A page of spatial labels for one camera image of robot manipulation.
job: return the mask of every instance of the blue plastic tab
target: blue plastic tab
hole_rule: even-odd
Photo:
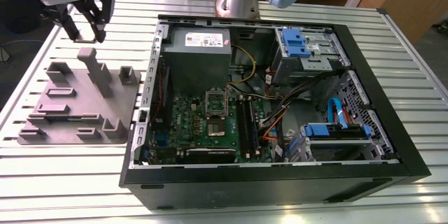
[[[370,126],[364,125],[362,128],[364,128],[365,136],[370,137],[372,136],[372,128],[370,128]]]
[[[305,136],[312,136],[313,135],[313,130],[310,129],[310,126],[306,125],[304,128],[305,128]]]
[[[345,118],[344,118],[342,104],[341,104],[341,101],[336,97],[329,98],[328,104],[326,104],[328,122],[329,123],[333,122],[333,104],[336,105],[338,123],[342,125],[342,129],[346,129],[348,125],[345,123]]]
[[[294,147],[296,144],[297,144],[297,138],[294,138],[294,140],[292,140],[292,142],[290,142],[290,144],[289,144],[289,146],[288,146],[288,148],[285,150],[285,156],[289,155],[289,152],[293,149],[293,147]]]
[[[326,125],[314,124],[314,125],[310,125],[310,128],[313,130],[313,135],[314,136],[329,136],[329,131],[328,131]]]
[[[306,49],[305,41],[298,29],[282,29],[282,40],[289,57],[309,58],[312,53]]]

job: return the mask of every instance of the table surface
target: table surface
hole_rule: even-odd
[[[116,0],[102,44],[76,44],[64,30],[53,29],[0,113],[0,222],[448,222],[446,91],[400,32],[373,9],[293,5],[280,10],[260,3],[262,19],[348,26],[432,172],[418,182],[393,186],[352,203],[160,212],[149,211],[117,186],[125,145],[18,145],[17,133],[44,90],[49,63],[65,61],[70,68],[84,68],[77,49],[94,46],[98,62],[108,69],[126,65],[145,71],[158,14],[212,16],[213,1]],[[77,26],[88,26],[78,13],[73,20]]]

